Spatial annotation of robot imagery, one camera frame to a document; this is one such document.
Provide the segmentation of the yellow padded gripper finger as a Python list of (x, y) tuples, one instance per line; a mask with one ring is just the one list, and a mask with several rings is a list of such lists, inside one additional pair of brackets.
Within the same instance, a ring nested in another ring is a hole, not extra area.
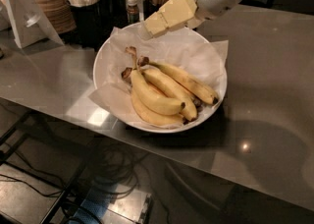
[(138, 33), (148, 40), (183, 28), (194, 18), (196, 10), (195, 0), (169, 0), (140, 24)]

